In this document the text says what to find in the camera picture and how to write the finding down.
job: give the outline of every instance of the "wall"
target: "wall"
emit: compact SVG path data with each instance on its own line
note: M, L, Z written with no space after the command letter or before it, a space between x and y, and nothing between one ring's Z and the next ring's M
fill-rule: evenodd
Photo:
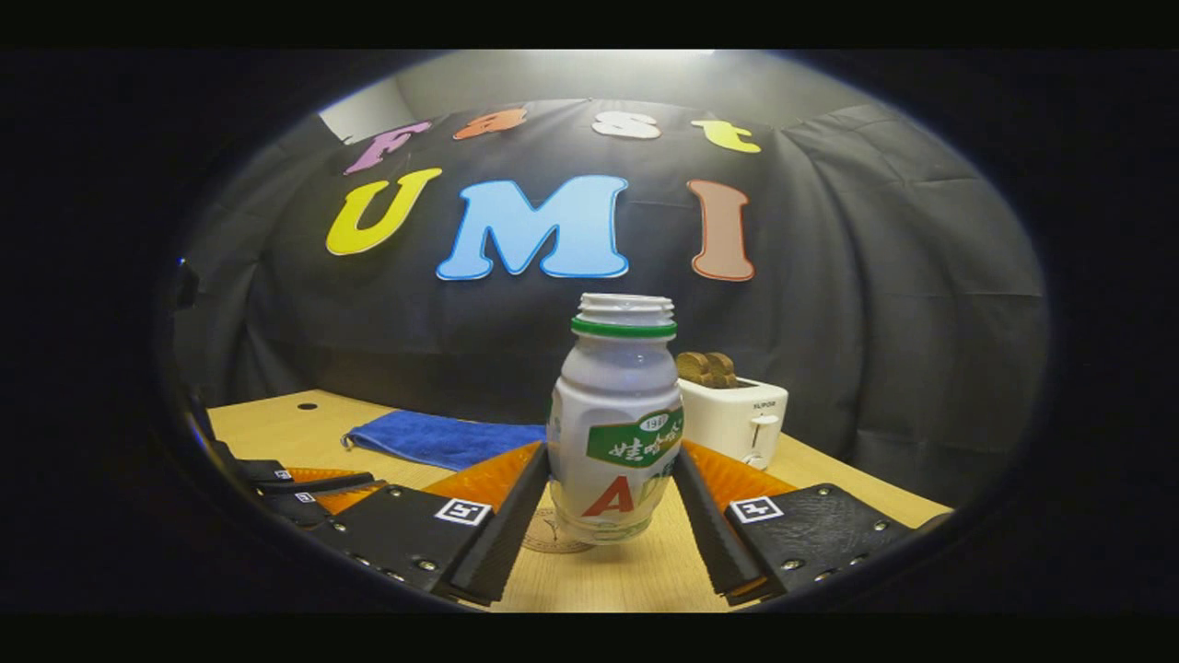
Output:
M791 126L874 101L810 67L760 51L457 51L401 72L321 113L348 143L456 111L592 97L673 104Z

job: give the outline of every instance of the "pink letter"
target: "pink letter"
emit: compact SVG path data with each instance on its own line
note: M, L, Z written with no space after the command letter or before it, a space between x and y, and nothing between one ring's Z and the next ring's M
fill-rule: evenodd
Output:
M361 158L356 159L356 163L349 166L348 170L344 171L344 175L351 175L354 172L360 172L364 169L375 166L381 163L381 159L383 159L386 155L404 145L406 140L409 140L410 133L421 133L429 127L430 123L420 122L417 124L394 129L393 131L386 131L380 136L373 137L373 143L369 144L369 149L364 150Z

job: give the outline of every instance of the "letter a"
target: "letter a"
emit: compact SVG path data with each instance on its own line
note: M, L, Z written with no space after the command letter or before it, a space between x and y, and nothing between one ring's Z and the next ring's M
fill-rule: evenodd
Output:
M615 498L618 504L612 504ZM631 485L626 481L626 477L621 475L614 479L614 483L606 488L606 492L601 493L598 501L590 505L590 508L581 517L600 516L604 511L615 510L623 513L634 511L634 504L631 501Z

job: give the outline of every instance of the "green bottle ring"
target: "green bottle ring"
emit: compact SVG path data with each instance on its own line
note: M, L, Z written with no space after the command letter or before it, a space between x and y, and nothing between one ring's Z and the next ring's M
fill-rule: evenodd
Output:
M676 334L676 323L663 327L627 327L625 324L605 324L601 322L587 322L574 317L569 322L569 328L574 332L595 334L598 336L617 336L619 339L658 339L660 336L672 336Z

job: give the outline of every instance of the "blue towel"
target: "blue towel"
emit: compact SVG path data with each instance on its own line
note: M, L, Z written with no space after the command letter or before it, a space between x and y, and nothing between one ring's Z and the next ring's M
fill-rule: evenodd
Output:
M480 424L400 409L353 428L341 441L461 472L544 439L544 426Z

